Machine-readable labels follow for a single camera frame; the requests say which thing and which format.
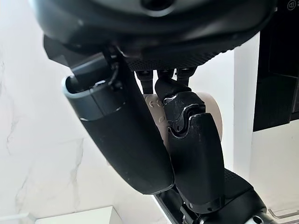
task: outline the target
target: robotic hand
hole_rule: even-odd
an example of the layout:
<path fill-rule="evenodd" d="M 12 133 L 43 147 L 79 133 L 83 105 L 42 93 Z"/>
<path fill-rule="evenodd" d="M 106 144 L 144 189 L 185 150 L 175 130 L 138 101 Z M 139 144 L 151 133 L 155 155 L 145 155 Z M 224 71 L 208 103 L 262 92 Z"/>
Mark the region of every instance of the robotic hand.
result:
<path fill-rule="evenodd" d="M 100 151 L 133 188 L 155 195 L 174 224 L 275 224 L 253 187 L 224 168 L 197 66 L 255 35 L 275 0 L 31 0 L 51 60 L 73 76 L 64 94 Z M 177 69 L 177 81 L 172 79 Z M 136 84 L 155 89 L 169 151 Z"/>

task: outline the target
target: black plastic cover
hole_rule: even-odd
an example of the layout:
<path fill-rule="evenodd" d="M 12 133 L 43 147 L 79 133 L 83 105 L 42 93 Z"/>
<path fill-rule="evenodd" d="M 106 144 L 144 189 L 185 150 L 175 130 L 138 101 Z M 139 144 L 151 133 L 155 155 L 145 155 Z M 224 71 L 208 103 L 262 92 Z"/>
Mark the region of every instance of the black plastic cover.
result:
<path fill-rule="evenodd" d="M 254 131 L 299 119 L 299 5 L 279 0 L 261 31 Z"/>
<path fill-rule="evenodd" d="M 170 189 L 174 184 L 170 157 L 124 62 L 115 82 L 117 89 L 103 82 L 66 96 L 95 144 L 128 184 L 143 194 Z"/>

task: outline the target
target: textured grip surface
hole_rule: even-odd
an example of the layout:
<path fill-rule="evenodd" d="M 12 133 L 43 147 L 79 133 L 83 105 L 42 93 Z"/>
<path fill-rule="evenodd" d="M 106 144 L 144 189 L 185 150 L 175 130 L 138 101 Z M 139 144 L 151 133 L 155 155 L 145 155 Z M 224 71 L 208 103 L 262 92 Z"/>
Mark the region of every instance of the textured grip surface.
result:
<path fill-rule="evenodd" d="M 253 189 L 250 183 L 239 175 L 225 169 L 224 171 L 225 197 L 227 199 L 235 198 L 246 191 Z"/>

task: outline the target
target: marble vein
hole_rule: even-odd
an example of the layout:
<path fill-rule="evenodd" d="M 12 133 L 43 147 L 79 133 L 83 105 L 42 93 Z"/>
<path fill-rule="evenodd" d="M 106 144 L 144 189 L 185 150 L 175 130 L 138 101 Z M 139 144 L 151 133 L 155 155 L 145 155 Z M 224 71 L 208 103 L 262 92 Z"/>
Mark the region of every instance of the marble vein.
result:
<path fill-rule="evenodd" d="M 14 131 L 15 131 L 15 128 L 17 126 L 17 124 L 19 123 L 19 119 L 16 117 L 15 115 L 15 107 L 14 105 L 12 106 L 12 122 L 11 122 L 11 125 L 10 125 L 10 130 L 9 130 L 9 134 L 6 138 L 6 149 L 7 149 L 7 152 L 8 154 L 11 156 L 11 152 L 10 152 L 10 149 L 9 149 L 9 143 L 10 143 L 10 140 L 14 134 Z"/>
<path fill-rule="evenodd" d="M 73 196 L 74 196 L 74 209 L 77 211 L 79 205 L 80 205 L 80 196 L 79 196 L 79 188 L 78 188 L 78 170 L 82 162 L 83 158 L 83 142 L 84 139 L 81 139 L 77 150 L 76 150 L 76 162 L 75 162 L 75 167 L 70 171 L 70 176 L 71 176 L 71 184 L 73 186 Z"/>
<path fill-rule="evenodd" d="M 25 176 L 25 179 L 21 185 L 21 187 L 19 188 L 18 192 L 16 193 L 15 197 L 14 197 L 14 203 L 15 203 L 15 210 L 17 212 L 17 214 L 19 214 L 21 212 L 21 210 L 23 209 L 24 203 L 26 201 L 26 197 L 27 197 L 27 190 L 28 190 L 28 180 L 31 174 L 31 170 L 32 170 L 32 166 L 29 168 L 29 171 L 27 173 L 27 175 Z"/>

